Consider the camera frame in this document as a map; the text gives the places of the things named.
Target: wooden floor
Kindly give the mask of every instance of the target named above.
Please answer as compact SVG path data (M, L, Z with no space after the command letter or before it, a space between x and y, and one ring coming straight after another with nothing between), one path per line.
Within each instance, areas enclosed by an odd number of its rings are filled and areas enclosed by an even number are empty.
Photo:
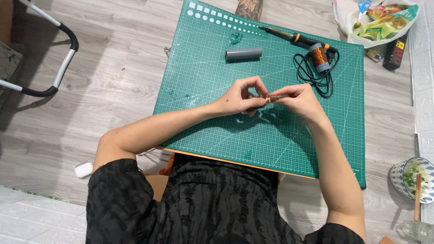
M236 0L205 2L234 11ZM74 167L92 160L110 128L149 116L158 95L182 0L39 0L36 5L65 23L80 41L57 95L37 99L12 92L0 113L0 185L85 204L87 181ZM264 0L262 21L342 39L332 0ZM28 15L26 61L20 85L51 86L68 52L67 36ZM365 58L368 243L400 240L396 228L412 219L413 201L388 183L393 164L414 156L414 114L409 54L392 73ZM169 153L140 158L152 171ZM324 224L327 208L319 182L287 176L279 189L282 216L302 236Z

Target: white brick wall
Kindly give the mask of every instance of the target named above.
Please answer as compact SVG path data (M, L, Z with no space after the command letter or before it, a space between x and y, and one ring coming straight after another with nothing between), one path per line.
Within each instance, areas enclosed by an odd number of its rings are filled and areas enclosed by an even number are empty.
M410 28L411 75L421 157L434 163L434 0L425 0ZM434 204L422 204L421 220L434 224Z
M86 208L0 187L0 244L83 244Z

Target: woman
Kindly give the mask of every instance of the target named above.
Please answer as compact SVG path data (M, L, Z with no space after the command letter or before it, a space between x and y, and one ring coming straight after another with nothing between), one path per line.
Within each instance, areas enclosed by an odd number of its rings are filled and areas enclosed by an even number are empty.
M207 105L153 115L101 137L89 180L86 243L302 243L277 208L277 174L177 155L160 202L137 167L136 154L207 119L265 105L258 76L239 79ZM316 148L320 186L329 209L326 224L303 243L362 244L363 198L333 127L308 84L270 95L302 117Z

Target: ceramic bowl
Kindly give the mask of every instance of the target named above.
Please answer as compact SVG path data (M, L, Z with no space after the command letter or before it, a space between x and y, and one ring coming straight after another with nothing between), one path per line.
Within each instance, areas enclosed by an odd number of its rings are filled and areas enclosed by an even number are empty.
M405 162L399 163L392 167L389 178L399 192L414 199L415 187L408 185L408 183L404 181L404 174L406 174L406 177L413 177L414 182L416 182L417 173L422 174L421 203L433 202L434 165L428 160L414 157Z

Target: tattooed leg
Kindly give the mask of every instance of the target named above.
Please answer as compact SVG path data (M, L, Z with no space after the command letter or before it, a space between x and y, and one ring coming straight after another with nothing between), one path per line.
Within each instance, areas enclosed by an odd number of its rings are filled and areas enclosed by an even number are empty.
M263 0L239 0L236 15L257 20L261 19Z

